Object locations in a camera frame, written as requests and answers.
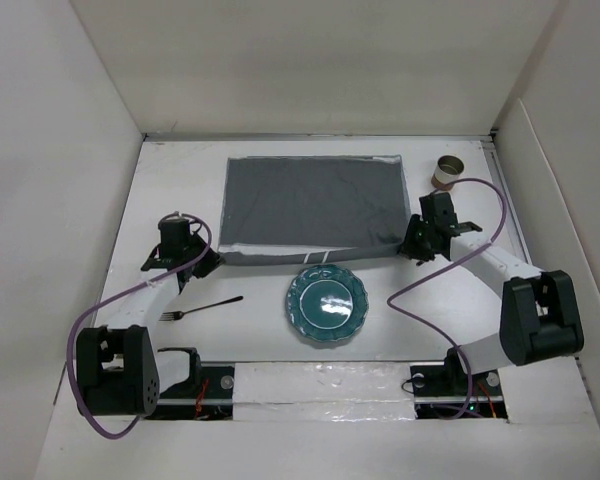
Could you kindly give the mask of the grey cloth placemat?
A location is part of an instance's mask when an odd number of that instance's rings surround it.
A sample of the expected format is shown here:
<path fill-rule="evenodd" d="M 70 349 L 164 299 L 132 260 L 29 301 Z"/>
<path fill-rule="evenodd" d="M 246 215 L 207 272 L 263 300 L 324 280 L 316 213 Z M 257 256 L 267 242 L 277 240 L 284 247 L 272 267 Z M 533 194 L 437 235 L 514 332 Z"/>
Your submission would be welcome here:
<path fill-rule="evenodd" d="M 218 251 L 234 266 L 391 257 L 410 216 L 398 155 L 231 158 Z"/>

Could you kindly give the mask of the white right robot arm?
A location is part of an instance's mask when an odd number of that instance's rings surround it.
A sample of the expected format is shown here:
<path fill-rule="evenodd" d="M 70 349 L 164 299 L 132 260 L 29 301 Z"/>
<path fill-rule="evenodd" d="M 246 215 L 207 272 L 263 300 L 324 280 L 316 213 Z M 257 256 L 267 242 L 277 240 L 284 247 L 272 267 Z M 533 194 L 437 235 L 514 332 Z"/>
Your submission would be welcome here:
<path fill-rule="evenodd" d="M 501 300 L 498 330 L 453 347 L 442 381 L 453 393 L 474 387 L 479 374 L 570 356 L 584 347 L 584 332 L 574 284 L 563 270 L 545 271 L 497 247 L 473 222 L 458 220 L 451 196 L 419 199 L 400 253 L 420 262 L 443 257 L 462 267 Z"/>

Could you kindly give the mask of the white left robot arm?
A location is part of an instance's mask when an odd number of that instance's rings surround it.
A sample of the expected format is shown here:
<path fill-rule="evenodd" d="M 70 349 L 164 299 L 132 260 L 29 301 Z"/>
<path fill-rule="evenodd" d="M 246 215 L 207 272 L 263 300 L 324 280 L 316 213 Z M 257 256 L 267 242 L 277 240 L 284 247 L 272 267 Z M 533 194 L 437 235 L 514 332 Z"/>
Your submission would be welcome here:
<path fill-rule="evenodd" d="M 160 241 L 140 268 L 139 284 L 118 296 L 122 304 L 102 325 L 77 335 L 74 376 L 87 414 L 147 417 L 163 393 L 188 397 L 205 385 L 195 348 L 159 349 L 151 336 L 189 281 L 222 264 L 211 239 L 200 235 L 207 228 L 192 215 L 163 217 Z"/>

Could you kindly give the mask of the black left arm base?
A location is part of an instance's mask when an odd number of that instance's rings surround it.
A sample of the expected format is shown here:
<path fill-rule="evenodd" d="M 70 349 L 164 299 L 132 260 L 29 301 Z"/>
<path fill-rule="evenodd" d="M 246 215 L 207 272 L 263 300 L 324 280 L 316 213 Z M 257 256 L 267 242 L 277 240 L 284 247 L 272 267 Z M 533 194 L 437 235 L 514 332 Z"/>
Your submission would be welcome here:
<path fill-rule="evenodd" d="M 186 353 L 189 377 L 160 393 L 147 420 L 225 421 L 233 419 L 235 364 L 202 362 L 195 348 L 164 348 L 159 353 Z"/>

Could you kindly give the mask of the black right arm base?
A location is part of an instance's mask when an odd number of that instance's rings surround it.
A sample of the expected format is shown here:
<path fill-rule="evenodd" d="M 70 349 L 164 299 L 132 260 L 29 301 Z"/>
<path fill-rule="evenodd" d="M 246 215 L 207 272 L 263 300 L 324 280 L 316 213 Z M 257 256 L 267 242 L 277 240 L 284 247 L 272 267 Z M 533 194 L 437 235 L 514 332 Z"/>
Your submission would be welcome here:
<path fill-rule="evenodd" d="M 452 352 L 445 360 L 411 363 L 401 389 L 413 397 L 417 420 L 508 418 L 499 372 L 473 374 L 469 383 Z"/>

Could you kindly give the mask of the black fork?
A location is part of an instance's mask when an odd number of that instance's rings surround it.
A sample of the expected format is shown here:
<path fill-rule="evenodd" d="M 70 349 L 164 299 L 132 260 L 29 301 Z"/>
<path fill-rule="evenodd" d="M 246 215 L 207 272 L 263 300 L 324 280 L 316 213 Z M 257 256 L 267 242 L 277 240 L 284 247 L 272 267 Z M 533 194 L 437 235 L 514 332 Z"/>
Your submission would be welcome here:
<path fill-rule="evenodd" d="M 243 296 L 236 296 L 236 297 L 232 297 L 223 301 L 219 301 L 216 303 L 212 303 L 209 305 L 205 305 L 205 306 L 200 306 L 197 308 L 193 308 L 190 310 L 185 310 L 185 311 L 169 311 L 169 312 L 164 312 L 161 317 L 160 317 L 160 321 L 161 322 L 175 322 L 175 321 L 179 321 L 182 320 L 185 316 L 193 314 L 193 313 L 197 313 L 203 310 L 207 310 L 207 309 L 211 309 L 211 308 L 215 308 L 215 307 L 219 307 L 219 306 L 224 306 L 224 305 L 229 305 L 229 304 L 233 304 L 233 303 L 237 303 L 240 302 L 244 299 Z"/>

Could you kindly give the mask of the brown paper cup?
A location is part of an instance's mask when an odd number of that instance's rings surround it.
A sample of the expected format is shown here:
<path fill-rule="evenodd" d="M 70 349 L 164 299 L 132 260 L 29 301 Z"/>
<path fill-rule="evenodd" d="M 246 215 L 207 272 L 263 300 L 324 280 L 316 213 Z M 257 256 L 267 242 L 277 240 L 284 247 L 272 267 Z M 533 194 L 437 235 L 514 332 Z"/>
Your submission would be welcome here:
<path fill-rule="evenodd" d="M 454 182 L 463 174 L 464 169 L 465 165 L 460 158 L 443 155 L 436 162 L 431 184 L 435 189 L 449 191 L 453 188 Z"/>

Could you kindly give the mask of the teal ceramic plate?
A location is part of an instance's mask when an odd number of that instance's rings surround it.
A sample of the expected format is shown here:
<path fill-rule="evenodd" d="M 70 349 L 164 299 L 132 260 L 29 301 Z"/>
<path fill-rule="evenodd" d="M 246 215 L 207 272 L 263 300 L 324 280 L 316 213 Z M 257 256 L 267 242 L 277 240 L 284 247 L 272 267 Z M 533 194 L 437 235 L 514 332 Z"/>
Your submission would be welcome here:
<path fill-rule="evenodd" d="M 352 338 L 365 323 L 368 293 L 349 269 L 316 265 L 300 272 L 284 300 L 291 326 L 304 338 L 339 343 Z"/>

